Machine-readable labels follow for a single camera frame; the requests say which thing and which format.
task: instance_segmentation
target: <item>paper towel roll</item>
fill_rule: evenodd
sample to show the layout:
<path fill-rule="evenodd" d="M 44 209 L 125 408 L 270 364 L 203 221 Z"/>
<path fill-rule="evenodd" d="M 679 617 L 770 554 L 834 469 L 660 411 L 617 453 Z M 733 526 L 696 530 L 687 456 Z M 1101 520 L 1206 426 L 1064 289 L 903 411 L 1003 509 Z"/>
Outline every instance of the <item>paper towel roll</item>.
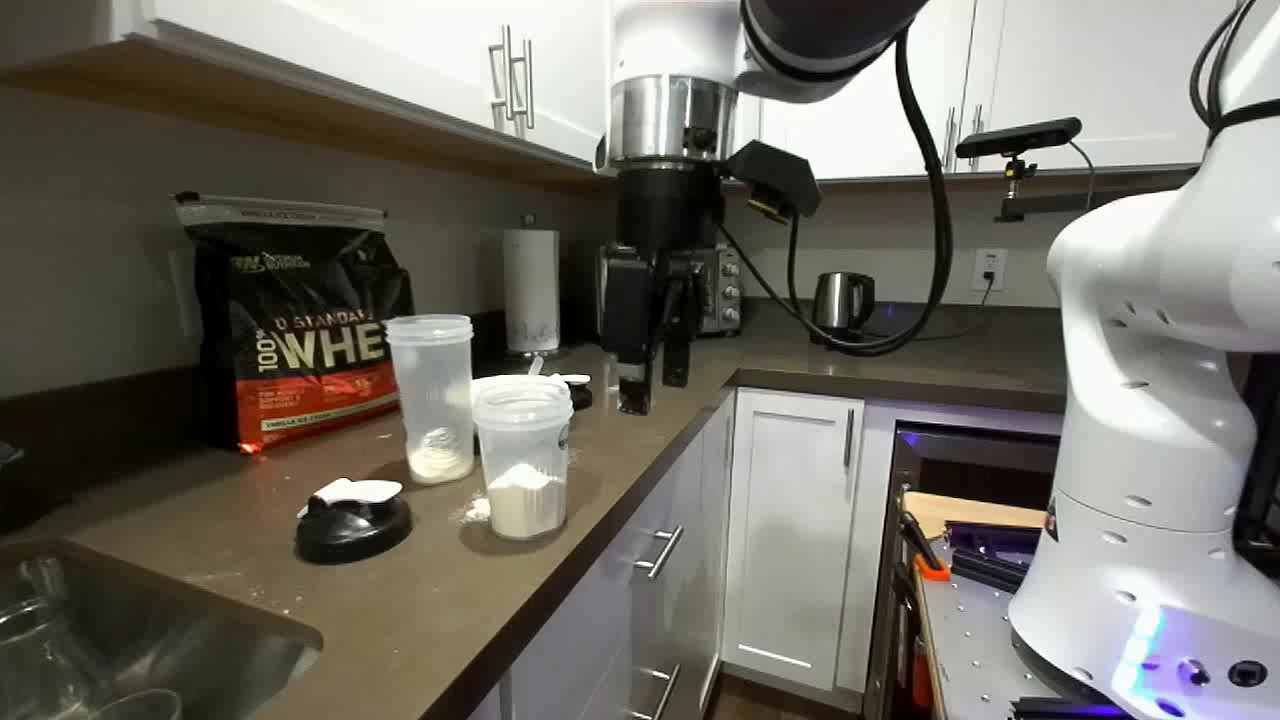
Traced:
<path fill-rule="evenodd" d="M 560 349 L 560 231 L 505 231 L 507 351 Z"/>

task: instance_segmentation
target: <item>power outlet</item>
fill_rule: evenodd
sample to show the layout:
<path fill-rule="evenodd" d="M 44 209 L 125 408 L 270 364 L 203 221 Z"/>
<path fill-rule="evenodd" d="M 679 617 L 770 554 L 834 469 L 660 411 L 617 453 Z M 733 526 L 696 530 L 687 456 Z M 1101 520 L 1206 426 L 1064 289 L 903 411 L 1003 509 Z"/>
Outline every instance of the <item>power outlet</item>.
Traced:
<path fill-rule="evenodd" d="M 1003 247 L 976 247 L 973 252 L 973 289 L 1003 289 Z"/>

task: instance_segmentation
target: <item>plastic container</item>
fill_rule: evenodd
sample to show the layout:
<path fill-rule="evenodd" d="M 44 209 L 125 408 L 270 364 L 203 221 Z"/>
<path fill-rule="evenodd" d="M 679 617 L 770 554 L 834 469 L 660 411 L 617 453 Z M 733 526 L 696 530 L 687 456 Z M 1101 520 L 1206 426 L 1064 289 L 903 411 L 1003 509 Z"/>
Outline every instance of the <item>plastic container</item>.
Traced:
<path fill-rule="evenodd" d="M 472 472 L 472 320 L 388 320 L 411 480 L 448 486 Z"/>
<path fill-rule="evenodd" d="M 564 526 L 569 421 L 564 382 L 476 382 L 480 469 L 495 538 L 534 542 Z"/>

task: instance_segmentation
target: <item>tiled floor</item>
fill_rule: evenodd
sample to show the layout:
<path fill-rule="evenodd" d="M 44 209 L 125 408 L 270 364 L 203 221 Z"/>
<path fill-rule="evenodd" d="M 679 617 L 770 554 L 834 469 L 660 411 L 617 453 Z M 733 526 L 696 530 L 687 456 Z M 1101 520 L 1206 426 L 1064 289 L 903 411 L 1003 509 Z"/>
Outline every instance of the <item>tiled floor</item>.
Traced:
<path fill-rule="evenodd" d="M 854 720 L 846 712 L 721 678 L 713 720 Z"/>

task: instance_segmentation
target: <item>upper cabinet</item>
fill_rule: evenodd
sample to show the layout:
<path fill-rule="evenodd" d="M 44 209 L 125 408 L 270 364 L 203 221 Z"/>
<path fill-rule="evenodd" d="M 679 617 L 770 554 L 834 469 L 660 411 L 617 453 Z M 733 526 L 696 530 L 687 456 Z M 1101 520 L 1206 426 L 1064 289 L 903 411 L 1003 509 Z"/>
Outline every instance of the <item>upper cabinet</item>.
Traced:
<path fill-rule="evenodd" d="M 606 127 L 606 3 L 6 0 L 0 73 L 97 99 L 114 99 L 102 85 L 114 80 L 153 109 L 216 96 L 237 115 L 301 125 L 298 137 L 388 151 L 416 150 L 411 131 L 451 131 L 590 169 Z M 272 85 L 308 92 L 308 109 L 288 115 Z"/>
<path fill-rule="evenodd" d="M 980 0 L 970 127 L 1081 115 L 1094 166 L 1195 166 L 1206 125 L 1188 76 L 1230 14 L 1231 0 Z M 1074 150 L 1030 161 L 1086 169 Z"/>
<path fill-rule="evenodd" d="M 1081 150 L 1106 169 L 1195 166 L 1206 127 L 1188 73 L 1231 0 L 934 0 L 914 28 L 914 85 L 946 173 L 973 131 L 1081 115 Z M 761 139 L 807 156 L 821 182 L 925 177 L 899 115 L 891 51 L 825 104 L 763 104 Z M 1030 151 L 1086 169 L 1074 150 Z"/>

